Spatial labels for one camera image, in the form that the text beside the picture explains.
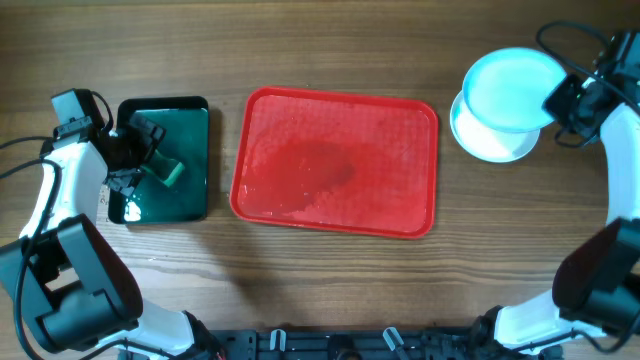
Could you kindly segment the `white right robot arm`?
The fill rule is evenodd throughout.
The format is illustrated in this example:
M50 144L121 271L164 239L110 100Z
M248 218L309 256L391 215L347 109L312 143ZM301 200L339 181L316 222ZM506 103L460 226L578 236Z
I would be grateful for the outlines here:
M582 24L575 29L603 46L589 71L552 49L572 69L543 103L559 124L555 142L577 136L574 147L601 141L608 167L606 226L563 260L550 291L478 317L460 345L468 359L559 359L565 341L583 338L611 354L639 332L639 33L606 39Z

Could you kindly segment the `green scouring sponge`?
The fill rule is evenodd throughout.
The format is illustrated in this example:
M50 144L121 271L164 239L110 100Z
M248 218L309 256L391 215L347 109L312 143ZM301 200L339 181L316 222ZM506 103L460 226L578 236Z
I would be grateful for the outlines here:
M176 159L163 155L159 150L155 150L151 158L142 165L142 168L164 186L170 188L184 172L185 165Z

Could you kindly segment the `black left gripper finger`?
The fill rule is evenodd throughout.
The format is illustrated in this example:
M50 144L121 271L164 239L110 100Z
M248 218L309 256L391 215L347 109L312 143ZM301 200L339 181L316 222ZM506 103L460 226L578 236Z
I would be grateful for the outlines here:
M166 129L142 115L134 115L128 125L139 137L148 152L153 153L166 135Z
M109 172L105 185L124 197L130 197L143 177L144 172L140 169L121 169Z

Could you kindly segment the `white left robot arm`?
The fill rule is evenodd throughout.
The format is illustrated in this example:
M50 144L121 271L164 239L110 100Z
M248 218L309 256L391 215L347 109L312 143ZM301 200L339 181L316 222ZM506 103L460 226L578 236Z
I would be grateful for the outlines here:
M101 187L139 174L165 134L146 118L113 131L75 116L42 137L34 211L18 239L1 248L1 284L29 358L72 350L93 359L111 348L147 359L224 358L223 345L194 315L144 301L95 225Z

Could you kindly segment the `white plate top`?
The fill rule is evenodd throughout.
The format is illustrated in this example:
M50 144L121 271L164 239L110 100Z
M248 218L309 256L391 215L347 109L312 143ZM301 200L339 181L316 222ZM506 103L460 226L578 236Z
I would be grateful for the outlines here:
M491 163L517 161L533 150L540 131L507 133L487 127L469 110L459 92L450 108L449 124L458 144L470 155Z

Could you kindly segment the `white plate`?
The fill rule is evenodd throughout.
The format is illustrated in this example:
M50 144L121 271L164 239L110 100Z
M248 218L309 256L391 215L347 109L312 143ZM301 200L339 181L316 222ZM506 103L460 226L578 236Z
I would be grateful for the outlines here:
M517 161L533 150L540 131L507 133L487 127L469 110L459 92L450 108L449 124L458 144L470 155L491 163Z
M539 130L553 122L545 100L567 76L549 55L522 47L478 59L462 82L464 102L485 126L506 133Z

